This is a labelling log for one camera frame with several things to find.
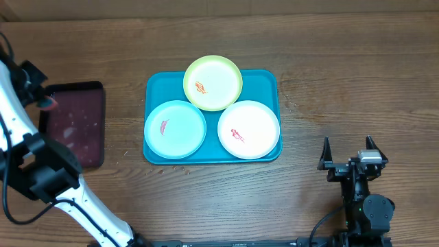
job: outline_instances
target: yellow plate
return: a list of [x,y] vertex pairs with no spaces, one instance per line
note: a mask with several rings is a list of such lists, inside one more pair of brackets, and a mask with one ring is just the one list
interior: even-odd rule
[[223,110],[235,103],[241,94],[242,75],[229,59],[205,56],[187,68],[183,89],[187,99],[198,108]]

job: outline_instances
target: blue tray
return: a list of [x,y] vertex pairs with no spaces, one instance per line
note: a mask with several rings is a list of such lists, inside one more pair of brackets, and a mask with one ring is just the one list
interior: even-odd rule
[[[270,108],[281,123],[279,100],[277,94],[277,82],[272,73],[264,69],[241,70],[243,87],[238,101],[254,100],[261,102]],[[145,121],[148,115],[157,106],[169,100],[184,100],[182,72],[160,72],[153,75],[146,86]],[[244,162],[268,162],[273,161],[282,152],[282,132],[274,149],[262,158],[255,160],[243,160],[229,154],[218,139],[217,125],[222,114],[221,111],[208,112],[201,110],[206,119],[207,133],[203,144],[197,152],[182,159],[171,160],[155,154],[143,138],[143,155],[155,165],[195,165],[195,164],[218,164],[218,163],[244,163]]]

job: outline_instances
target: white plate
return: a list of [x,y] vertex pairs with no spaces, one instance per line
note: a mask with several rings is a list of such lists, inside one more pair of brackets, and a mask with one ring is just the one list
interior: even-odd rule
[[233,156],[261,158],[276,146],[281,127],[276,115],[264,104],[242,101],[229,106],[218,121],[218,137]]

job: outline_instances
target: wooden table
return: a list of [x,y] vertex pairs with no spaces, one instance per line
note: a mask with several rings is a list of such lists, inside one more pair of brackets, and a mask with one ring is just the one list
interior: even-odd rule
[[[105,162],[85,173],[116,215],[150,240],[293,239],[341,205],[340,185],[316,170],[324,136],[335,161],[371,134],[390,163],[370,183],[396,203],[395,246],[439,241],[439,14],[317,14],[194,19],[2,23],[17,60],[49,84],[99,80],[106,89]],[[278,80],[283,153],[272,163],[157,167],[142,154],[145,87],[217,54]],[[29,114],[38,121],[38,112]],[[29,218],[44,207],[10,192]],[[343,227],[339,215],[319,228]],[[80,225],[54,209],[29,226],[0,215],[0,245],[85,246]]]

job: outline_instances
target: dark tray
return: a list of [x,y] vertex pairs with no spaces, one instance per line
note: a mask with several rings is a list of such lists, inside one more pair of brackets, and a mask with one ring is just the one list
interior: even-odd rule
[[104,163],[105,90],[101,82],[77,82],[46,87],[58,102],[51,111],[40,111],[38,131],[66,145],[82,167]]

